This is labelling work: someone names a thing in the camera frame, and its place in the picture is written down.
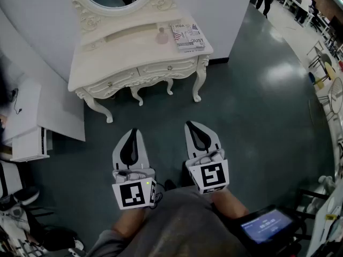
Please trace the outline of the person's left forearm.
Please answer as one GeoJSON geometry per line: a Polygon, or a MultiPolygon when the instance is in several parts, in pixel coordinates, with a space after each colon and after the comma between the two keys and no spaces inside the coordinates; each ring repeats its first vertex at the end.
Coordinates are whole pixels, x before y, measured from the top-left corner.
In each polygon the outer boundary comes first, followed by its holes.
{"type": "Polygon", "coordinates": [[[132,237],[140,229],[145,213],[145,208],[125,210],[119,220],[112,226],[112,230],[124,238],[132,237]]]}

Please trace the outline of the white black-trimmed machine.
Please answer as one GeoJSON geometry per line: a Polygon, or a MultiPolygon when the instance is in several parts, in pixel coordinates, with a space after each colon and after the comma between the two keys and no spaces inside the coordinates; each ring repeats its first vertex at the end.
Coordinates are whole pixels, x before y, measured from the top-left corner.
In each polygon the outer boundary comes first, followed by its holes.
{"type": "Polygon", "coordinates": [[[0,160],[0,198],[23,189],[19,169],[14,163],[0,160]]]}

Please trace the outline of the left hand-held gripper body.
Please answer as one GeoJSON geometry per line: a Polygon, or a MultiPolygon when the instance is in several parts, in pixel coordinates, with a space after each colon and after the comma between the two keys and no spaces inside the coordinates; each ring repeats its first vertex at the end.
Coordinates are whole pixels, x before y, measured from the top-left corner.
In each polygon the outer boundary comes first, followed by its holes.
{"type": "Polygon", "coordinates": [[[155,205],[157,182],[153,169],[114,170],[113,176],[112,188],[120,210],[155,205]]]}

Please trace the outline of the black device with blue screen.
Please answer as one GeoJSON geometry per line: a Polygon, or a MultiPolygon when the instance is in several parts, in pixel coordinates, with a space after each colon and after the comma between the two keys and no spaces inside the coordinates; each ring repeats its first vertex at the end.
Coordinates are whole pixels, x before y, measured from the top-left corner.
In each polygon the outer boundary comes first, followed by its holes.
{"type": "Polygon", "coordinates": [[[270,205],[235,221],[235,233],[254,246],[281,243],[300,227],[300,220],[284,208],[270,205]]]}

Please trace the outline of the white carved drawer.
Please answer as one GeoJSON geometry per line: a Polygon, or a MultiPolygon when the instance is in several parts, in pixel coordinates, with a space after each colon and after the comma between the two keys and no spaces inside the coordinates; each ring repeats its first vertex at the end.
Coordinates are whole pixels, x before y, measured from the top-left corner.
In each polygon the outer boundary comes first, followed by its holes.
{"type": "Polygon", "coordinates": [[[197,63],[198,56],[176,61],[147,64],[138,67],[138,72],[141,77],[153,74],[186,73],[188,71],[194,71],[197,63]]]}
{"type": "Polygon", "coordinates": [[[125,87],[125,85],[131,80],[135,80],[139,77],[140,75],[137,68],[134,68],[116,73],[109,78],[105,78],[92,85],[85,86],[84,90],[94,98],[106,99],[115,94],[121,88],[125,87]]]}

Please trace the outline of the yellow chair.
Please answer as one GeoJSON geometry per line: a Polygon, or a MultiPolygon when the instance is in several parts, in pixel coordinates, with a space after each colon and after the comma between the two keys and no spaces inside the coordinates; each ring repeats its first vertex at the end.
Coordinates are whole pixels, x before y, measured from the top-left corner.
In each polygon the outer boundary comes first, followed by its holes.
{"type": "Polygon", "coordinates": [[[324,63],[326,76],[324,79],[334,80],[336,78],[336,73],[333,67],[328,63],[324,63]]]}

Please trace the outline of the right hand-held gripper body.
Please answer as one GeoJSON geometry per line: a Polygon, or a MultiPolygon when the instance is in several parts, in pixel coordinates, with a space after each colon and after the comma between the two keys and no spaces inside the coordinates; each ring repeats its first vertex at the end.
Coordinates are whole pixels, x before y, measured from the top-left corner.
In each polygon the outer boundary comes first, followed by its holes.
{"type": "Polygon", "coordinates": [[[200,194],[220,191],[229,185],[228,161],[223,149],[192,158],[185,166],[200,194]]]}

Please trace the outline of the person's right forearm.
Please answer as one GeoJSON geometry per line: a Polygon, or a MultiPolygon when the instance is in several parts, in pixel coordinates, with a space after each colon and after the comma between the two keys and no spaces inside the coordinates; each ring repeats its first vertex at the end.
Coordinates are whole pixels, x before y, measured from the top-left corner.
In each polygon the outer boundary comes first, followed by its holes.
{"type": "Polygon", "coordinates": [[[227,188],[213,192],[211,194],[211,200],[216,209],[229,219],[237,219],[249,213],[245,205],[227,188]]]}

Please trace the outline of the white metal rack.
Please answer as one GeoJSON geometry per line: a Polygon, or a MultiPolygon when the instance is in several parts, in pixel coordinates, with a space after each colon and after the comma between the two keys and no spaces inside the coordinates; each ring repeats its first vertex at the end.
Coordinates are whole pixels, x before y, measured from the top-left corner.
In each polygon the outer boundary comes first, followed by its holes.
{"type": "Polygon", "coordinates": [[[326,242],[330,227],[341,214],[342,206],[343,179],[338,182],[335,190],[316,213],[314,229],[306,257],[311,257],[326,242]]]}

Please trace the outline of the white open cabinet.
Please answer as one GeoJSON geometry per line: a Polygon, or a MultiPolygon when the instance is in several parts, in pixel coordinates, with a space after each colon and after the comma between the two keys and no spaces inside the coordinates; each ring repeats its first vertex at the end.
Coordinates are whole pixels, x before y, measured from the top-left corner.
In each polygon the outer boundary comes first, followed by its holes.
{"type": "Polygon", "coordinates": [[[38,126],[12,139],[10,161],[28,162],[49,158],[49,150],[52,150],[51,131],[38,126]]]}

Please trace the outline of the black and white printed book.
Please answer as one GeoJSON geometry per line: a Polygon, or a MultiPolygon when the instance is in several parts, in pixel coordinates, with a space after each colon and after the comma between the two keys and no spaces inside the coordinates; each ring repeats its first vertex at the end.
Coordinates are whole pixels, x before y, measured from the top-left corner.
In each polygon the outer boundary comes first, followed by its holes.
{"type": "Polygon", "coordinates": [[[171,25],[171,31],[179,51],[204,50],[204,36],[195,23],[171,25]]]}

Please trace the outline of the white carved dressing table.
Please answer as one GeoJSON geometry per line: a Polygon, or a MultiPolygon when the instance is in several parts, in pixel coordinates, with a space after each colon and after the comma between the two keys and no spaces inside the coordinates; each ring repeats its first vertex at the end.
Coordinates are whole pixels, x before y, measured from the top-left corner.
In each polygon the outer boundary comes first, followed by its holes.
{"type": "Polygon", "coordinates": [[[68,90],[75,92],[92,110],[105,115],[107,123],[112,123],[113,116],[111,112],[97,102],[100,99],[92,97],[85,91],[85,86],[109,78],[116,73],[134,68],[138,69],[138,67],[147,64],[198,56],[197,67],[194,71],[140,76],[135,80],[131,80],[123,88],[129,88],[132,97],[138,100],[139,105],[143,105],[143,99],[138,94],[141,88],[154,86],[165,81],[167,83],[167,93],[172,95],[172,86],[175,79],[184,79],[196,73],[197,77],[193,85],[192,97],[195,102],[200,102],[199,90],[205,82],[209,57],[213,53],[213,48],[208,40],[205,37],[204,40],[206,44],[204,50],[183,52],[178,50],[169,24],[149,24],[114,33],[109,39],[102,40],[99,46],[94,44],[95,48],[91,47],[92,44],[90,47],[79,46],[75,49],[68,90]],[[168,34],[168,43],[166,44],[158,44],[155,40],[160,27],[163,27],[168,34]]]}

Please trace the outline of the person's grey shirt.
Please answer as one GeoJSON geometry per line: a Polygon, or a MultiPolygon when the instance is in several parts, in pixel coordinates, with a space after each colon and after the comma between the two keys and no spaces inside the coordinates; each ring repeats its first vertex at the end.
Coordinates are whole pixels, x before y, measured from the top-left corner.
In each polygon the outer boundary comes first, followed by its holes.
{"type": "Polygon", "coordinates": [[[220,216],[235,219],[216,209],[211,194],[191,186],[165,191],[132,237],[105,230],[86,257],[251,257],[220,216]]]}

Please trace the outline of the metal frame chair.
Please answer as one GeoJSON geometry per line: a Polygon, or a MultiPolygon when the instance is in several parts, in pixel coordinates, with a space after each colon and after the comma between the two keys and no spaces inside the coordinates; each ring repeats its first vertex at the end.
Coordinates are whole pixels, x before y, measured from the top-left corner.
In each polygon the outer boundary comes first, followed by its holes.
{"type": "Polygon", "coordinates": [[[310,59],[309,68],[313,68],[318,64],[325,67],[325,63],[328,63],[330,66],[332,66],[332,60],[329,56],[329,52],[325,48],[322,40],[315,42],[315,44],[308,51],[307,57],[310,59]]]}

